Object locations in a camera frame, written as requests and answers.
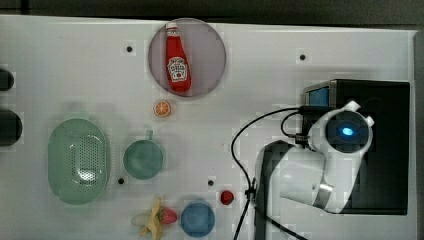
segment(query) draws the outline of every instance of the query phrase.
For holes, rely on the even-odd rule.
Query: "blue bowl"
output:
[[[181,227],[190,237],[204,237],[212,231],[214,225],[215,214],[211,207],[202,201],[191,202],[181,214]]]

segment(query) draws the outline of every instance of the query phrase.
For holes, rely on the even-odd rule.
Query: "teal mug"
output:
[[[161,147],[153,142],[153,131],[146,131],[147,139],[132,143],[124,154],[125,170],[134,178],[146,180],[160,172],[163,167]]]

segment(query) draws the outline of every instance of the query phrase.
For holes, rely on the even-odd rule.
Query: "black device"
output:
[[[408,209],[408,82],[335,79],[304,90],[304,104],[320,106],[303,115],[302,133],[332,108],[354,100],[371,116],[374,138],[342,214],[406,215]]]
[[[22,121],[16,113],[0,109],[0,130],[0,146],[10,146],[22,135]]]
[[[0,69],[0,91],[7,91],[13,87],[15,78],[12,73]]]

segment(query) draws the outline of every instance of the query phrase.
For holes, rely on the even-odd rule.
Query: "blue light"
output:
[[[343,129],[342,129],[342,132],[343,132],[343,134],[344,134],[344,135],[346,135],[346,136],[352,136],[352,135],[353,135],[353,130],[352,130],[352,129],[350,129],[350,128],[343,128]]]

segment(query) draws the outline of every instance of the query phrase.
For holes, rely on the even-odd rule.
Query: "black cable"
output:
[[[293,237],[295,237],[295,238],[297,238],[297,239],[300,239],[300,240],[308,240],[308,239],[306,239],[305,237],[300,236],[299,234],[297,234],[297,233],[293,232],[292,230],[290,230],[290,229],[288,229],[288,228],[284,227],[283,225],[279,224],[279,223],[278,223],[278,222],[276,222],[274,219],[272,219],[272,218],[270,218],[270,217],[266,216],[266,215],[265,215],[262,211],[260,211],[257,207],[255,207],[255,211],[256,211],[257,213],[259,213],[259,215],[261,215],[263,218],[265,218],[268,222],[270,222],[272,225],[274,225],[275,227],[277,227],[278,229],[280,229],[281,231],[286,232],[286,233],[288,233],[288,234],[292,235]]]
[[[254,124],[255,122],[266,118],[270,115],[276,114],[276,113],[280,113],[280,112],[286,112],[286,111],[292,111],[292,110],[298,110],[299,108],[284,108],[284,109],[280,109],[280,110],[276,110],[270,113],[267,113],[265,115],[262,115],[258,118],[256,118],[255,120],[249,122],[246,126],[244,126],[237,134],[236,136],[233,138],[233,141],[231,142],[231,154],[233,155],[233,159],[234,161],[237,163],[237,165],[241,168],[241,170],[244,172],[244,175],[246,176],[247,179],[247,185],[250,187],[251,186],[251,182],[250,182],[250,178],[249,178],[249,174],[247,174],[246,169],[244,169],[244,167],[241,165],[240,161],[237,159],[235,153],[234,153],[234,144],[236,143],[237,138],[243,133],[244,130],[246,130],[246,128],[248,128],[250,125]]]
[[[254,194],[255,193],[255,186],[254,186],[254,182],[255,182],[255,180],[253,180],[253,183],[251,183],[251,181],[250,181],[250,177],[249,177],[249,174],[247,173],[247,171],[246,171],[246,169],[243,167],[243,165],[241,165],[241,163],[240,163],[240,160],[238,160],[237,159],[237,157],[236,157],[236,155],[235,155],[235,153],[234,153],[234,145],[235,145],[235,143],[236,143],[236,141],[237,141],[237,138],[238,137],[240,137],[240,135],[243,133],[243,131],[244,130],[246,130],[249,126],[251,126],[252,124],[254,124],[255,122],[257,122],[257,121],[259,121],[259,120],[261,120],[261,119],[263,119],[263,118],[266,118],[266,117],[268,117],[268,116],[270,116],[270,115],[273,115],[273,114],[276,114],[276,113],[280,113],[280,112],[286,112],[286,111],[294,111],[294,110],[299,110],[299,108],[284,108],[284,109],[280,109],[280,110],[276,110],[276,111],[273,111],[273,112],[270,112],[270,113],[267,113],[267,114],[264,114],[264,115],[262,115],[262,116],[260,116],[260,117],[258,117],[258,118],[256,118],[256,119],[254,119],[253,121],[251,121],[251,122],[249,122],[246,126],[244,126],[242,129],[240,129],[240,131],[236,134],[236,136],[233,138],[233,141],[231,142],[231,154],[232,154],[232,156],[233,156],[233,159],[234,159],[234,161],[237,163],[237,165],[240,167],[240,169],[243,171],[243,173],[244,173],[244,175],[246,176],[246,180],[247,180],[247,185],[248,185],[248,190],[246,191],[246,195],[247,195],[247,202],[246,202],[246,205],[244,206],[244,210],[243,210],[243,213],[242,213],[242,215],[240,216],[240,220],[239,220],[239,223],[238,223],[238,226],[237,226],[237,229],[236,229],[236,233],[235,233],[235,235],[234,235],[234,240],[236,240],[237,239],[237,237],[238,237],[238,235],[239,235],[239,232],[240,232],[240,229],[241,229],[241,225],[242,225],[242,223],[243,223],[243,220],[244,220],[244,217],[245,217],[245,215],[246,215],[246,212],[247,212],[247,209],[248,209],[248,207],[249,207],[249,203],[250,203],[250,200],[251,200],[251,198],[252,198],[252,194]]]
[[[243,224],[244,217],[246,216],[247,208],[249,207],[250,199],[247,200],[246,205],[244,205],[243,214],[240,217],[239,224],[237,226],[236,233],[234,234],[234,240],[238,238],[238,234],[240,233],[241,224]]]
[[[288,114],[283,119],[283,121],[281,121],[281,132],[283,132],[283,134],[286,135],[287,137],[291,137],[291,138],[296,137],[296,134],[290,134],[290,133],[287,133],[286,131],[284,131],[284,123],[287,121],[287,119],[289,119],[291,116],[294,116],[296,114],[300,114],[300,113],[299,112],[292,112],[292,113]]]

